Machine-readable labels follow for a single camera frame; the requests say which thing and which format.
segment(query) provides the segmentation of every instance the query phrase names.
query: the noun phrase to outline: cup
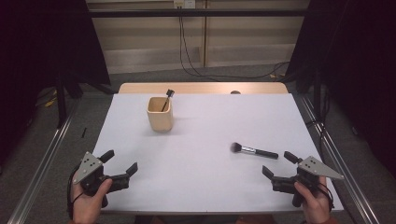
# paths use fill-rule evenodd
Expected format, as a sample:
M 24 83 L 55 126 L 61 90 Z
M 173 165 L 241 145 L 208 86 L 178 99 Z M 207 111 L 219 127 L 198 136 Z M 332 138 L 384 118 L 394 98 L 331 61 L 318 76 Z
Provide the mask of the cup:
M 148 120 L 155 132 L 168 132 L 173 127 L 172 100 L 169 97 L 151 97 L 148 101 Z

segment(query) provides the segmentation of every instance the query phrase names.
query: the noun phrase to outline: person's left hand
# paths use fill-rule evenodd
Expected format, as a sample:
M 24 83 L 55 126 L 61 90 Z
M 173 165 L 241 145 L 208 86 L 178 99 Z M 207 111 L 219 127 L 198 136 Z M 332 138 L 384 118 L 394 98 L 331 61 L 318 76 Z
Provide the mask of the person's left hand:
M 93 197 L 82 194 L 83 188 L 80 184 L 72 184 L 72 201 L 76 199 L 73 207 L 73 221 L 75 223 L 92 224 L 95 223 L 100 215 L 100 209 L 102 208 L 102 200 L 107 194 L 108 190 L 113 183 L 112 179 L 105 180 L 99 190 Z

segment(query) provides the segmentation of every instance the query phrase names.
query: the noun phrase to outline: hand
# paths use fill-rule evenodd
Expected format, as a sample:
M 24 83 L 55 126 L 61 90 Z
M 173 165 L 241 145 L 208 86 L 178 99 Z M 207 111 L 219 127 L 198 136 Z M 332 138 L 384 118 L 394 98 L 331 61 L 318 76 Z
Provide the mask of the hand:
M 326 186 L 326 177 L 320 176 L 319 182 Z M 325 195 L 321 192 L 315 192 L 315 195 L 311 191 L 299 182 L 294 183 L 294 187 L 305 197 L 303 202 L 304 215 L 307 223 L 322 223 L 330 218 L 329 201 Z M 319 185 L 324 192 L 327 192 L 326 188 Z
M 112 179 L 107 179 L 102 183 L 102 185 L 99 187 L 99 190 L 95 195 L 93 195 L 93 197 L 82 194 L 79 196 L 79 198 L 77 197 L 83 192 L 83 188 L 80 184 L 72 184 L 72 201 L 77 198 L 74 202 L 73 221 L 77 224 L 95 223 L 96 219 L 100 215 L 102 200 L 110 189 L 112 183 Z

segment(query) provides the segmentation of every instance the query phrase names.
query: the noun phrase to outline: gray carpet floor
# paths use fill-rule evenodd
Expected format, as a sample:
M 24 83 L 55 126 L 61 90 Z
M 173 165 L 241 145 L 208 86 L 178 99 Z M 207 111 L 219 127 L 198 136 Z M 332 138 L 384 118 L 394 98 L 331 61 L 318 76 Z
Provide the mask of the gray carpet floor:
M 253 65 L 197 69 L 204 75 L 218 81 L 276 81 L 272 77 L 257 77 L 269 74 L 273 66 Z M 277 70 L 284 74 L 286 66 Z M 188 75 L 183 70 L 142 72 L 135 74 L 118 74 L 111 76 L 110 88 L 117 90 L 125 82 L 174 82 L 174 81 L 213 81 L 207 77 Z M 94 88 L 82 84 L 84 95 L 80 100 L 67 98 L 68 108 L 77 105 L 76 114 L 64 136 L 64 140 L 54 155 L 49 170 L 45 173 L 43 183 L 34 201 L 28 207 L 29 213 L 22 220 L 25 223 L 66 223 L 66 186 L 67 179 L 73 167 L 81 159 L 85 151 L 92 151 L 110 107 L 112 96 L 105 95 Z M 309 121 L 301 103 L 301 95 L 295 90 L 293 82 L 287 84 L 289 92 L 293 93 L 296 104 L 302 112 L 303 119 Z M 0 223 L 7 223 L 21 196 L 35 175 L 56 132 L 58 123 L 56 102 L 50 107 L 41 103 L 49 99 L 43 97 L 37 102 L 35 117 L 23 138 L 13 150 L 13 153 L 3 167 L 0 176 Z M 326 130 L 337 145 L 348 169 L 367 197 L 380 223 L 394 223 L 396 220 L 396 180 L 376 160 L 364 139 L 352 132 L 353 124 L 344 115 L 336 102 L 331 101 L 331 109 L 326 119 Z M 318 146 L 318 133 L 307 127 L 313 141 Z M 324 150 L 325 161 L 332 166 L 332 161 Z M 346 211 L 333 213 L 340 223 L 364 223 L 359 208 L 350 197 L 348 189 L 341 182 L 334 182 L 338 194 L 344 201 Z M 277 223 L 300 223 L 304 217 L 301 213 L 274 214 Z M 134 216 L 126 214 L 101 215 L 100 223 L 133 223 Z

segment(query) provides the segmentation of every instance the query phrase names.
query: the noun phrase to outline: person's right hand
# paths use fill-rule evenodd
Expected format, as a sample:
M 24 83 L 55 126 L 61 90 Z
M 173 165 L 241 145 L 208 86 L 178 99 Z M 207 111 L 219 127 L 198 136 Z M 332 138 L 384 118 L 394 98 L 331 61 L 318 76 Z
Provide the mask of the person's right hand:
M 319 182 L 326 186 L 326 177 L 320 176 Z M 303 209 L 307 223 L 322 223 L 330 219 L 329 201 L 323 193 L 318 191 L 312 194 L 306 186 L 299 182 L 295 182 L 294 187 L 305 197 Z M 319 185 L 319 187 L 327 192 L 323 186 Z

